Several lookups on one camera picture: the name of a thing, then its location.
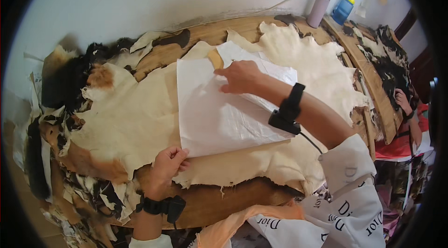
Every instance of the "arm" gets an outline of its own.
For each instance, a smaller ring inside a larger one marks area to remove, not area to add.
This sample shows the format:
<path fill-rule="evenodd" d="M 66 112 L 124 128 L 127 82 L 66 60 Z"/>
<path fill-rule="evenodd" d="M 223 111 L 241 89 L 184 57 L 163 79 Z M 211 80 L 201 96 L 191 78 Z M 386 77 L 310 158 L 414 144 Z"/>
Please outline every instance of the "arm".
<path fill-rule="evenodd" d="M 288 98 L 293 88 L 261 73 L 254 61 L 234 61 L 226 69 L 215 70 L 215 74 L 227 78 L 228 85 L 223 85 L 221 92 L 255 94 L 277 106 Z M 296 121 L 328 149 L 333 149 L 354 134 L 339 114 L 312 95 L 303 92 L 299 106 L 301 112 Z"/>
<path fill-rule="evenodd" d="M 396 103 L 403 109 L 407 116 L 412 113 L 412 108 L 409 105 L 409 101 L 406 98 L 406 95 L 401 89 L 395 89 L 395 101 Z M 409 131 L 411 132 L 411 139 L 417 145 L 417 148 L 422 143 L 422 131 L 418 126 L 417 120 L 412 117 L 408 120 L 409 123 Z"/>
<path fill-rule="evenodd" d="M 169 147 L 161 151 L 153 166 L 144 166 L 137 171 L 137 178 L 143 189 L 144 196 L 152 200 L 163 200 L 167 197 L 167 188 L 171 179 L 179 171 L 189 167 L 185 161 L 188 150 L 179 147 Z M 162 215 L 151 215 L 144 210 L 134 217 L 133 238 L 136 240 L 154 240 L 162 233 Z"/>

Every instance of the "black cable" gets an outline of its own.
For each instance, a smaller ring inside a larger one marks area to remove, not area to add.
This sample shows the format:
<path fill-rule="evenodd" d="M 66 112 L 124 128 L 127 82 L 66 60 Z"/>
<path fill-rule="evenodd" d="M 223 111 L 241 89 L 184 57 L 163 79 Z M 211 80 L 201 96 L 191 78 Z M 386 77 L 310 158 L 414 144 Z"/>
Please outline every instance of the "black cable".
<path fill-rule="evenodd" d="M 304 138 L 306 138 L 314 147 L 316 147 L 317 150 L 319 150 L 319 153 L 322 155 L 322 151 L 319 149 L 319 147 L 317 147 L 316 144 L 314 144 L 314 142 L 311 141 L 311 139 L 309 139 L 305 134 L 303 134 L 302 132 L 300 132 L 299 134 L 303 135 Z"/>

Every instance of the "pink thermos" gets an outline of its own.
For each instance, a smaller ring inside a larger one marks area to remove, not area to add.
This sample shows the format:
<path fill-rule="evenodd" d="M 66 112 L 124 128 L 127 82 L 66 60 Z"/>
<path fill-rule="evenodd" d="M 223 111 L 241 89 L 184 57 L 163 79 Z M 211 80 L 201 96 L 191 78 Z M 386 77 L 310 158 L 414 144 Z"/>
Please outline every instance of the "pink thermos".
<path fill-rule="evenodd" d="M 306 20 L 308 25 L 314 28 L 319 27 L 320 21 L 322 21 L 323 15 L 325 14 L 325 10 L 327 10 L 329 3 L 330 0 L 316 0 L 314 2 L 313 9 Z"/>

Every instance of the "left hand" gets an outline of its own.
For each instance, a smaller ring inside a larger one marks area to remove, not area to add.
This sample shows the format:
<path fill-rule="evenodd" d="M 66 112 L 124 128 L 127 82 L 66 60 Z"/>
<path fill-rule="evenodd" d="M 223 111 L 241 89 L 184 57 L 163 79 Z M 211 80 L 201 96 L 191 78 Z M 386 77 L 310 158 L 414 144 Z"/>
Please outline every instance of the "left hand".
<path fill-rule="evenodd" d="M 409 105 L 409 101 L 401 89 L 395 89 L 395 101 L 401 107 L 401 109 L 403 109 L 406 115 L 412 113 L 412 108 Z"/>
<path fill-rule="evenodd" d="M 165 198 L 166 188 L 171 185 L 172 178 L 190 166 L 185 160 L 188 153 L 188 149 L 168 147 L 159 152 L 152 167 L 148 165 L 138 170 L 137 179 L 146 197 L 152 200 Z"/>

